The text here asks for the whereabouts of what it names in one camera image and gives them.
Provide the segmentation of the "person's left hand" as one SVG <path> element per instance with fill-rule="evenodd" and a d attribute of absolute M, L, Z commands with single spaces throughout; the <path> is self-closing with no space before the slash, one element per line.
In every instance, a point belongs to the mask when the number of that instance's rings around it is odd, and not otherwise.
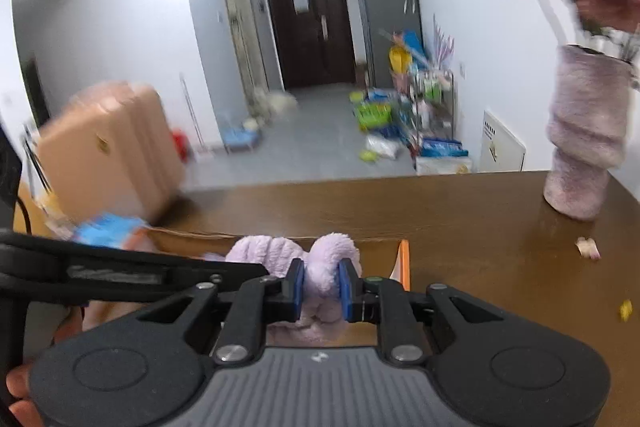
<path fill-rule="evenodd" d="M 15 367 L 6 375 L 6 387 L 16 401 L 10 406 L 11 413 L 24 427 L 43 427 L 43 421 L 30 399 L 29 375 L 32 363 Z"/>

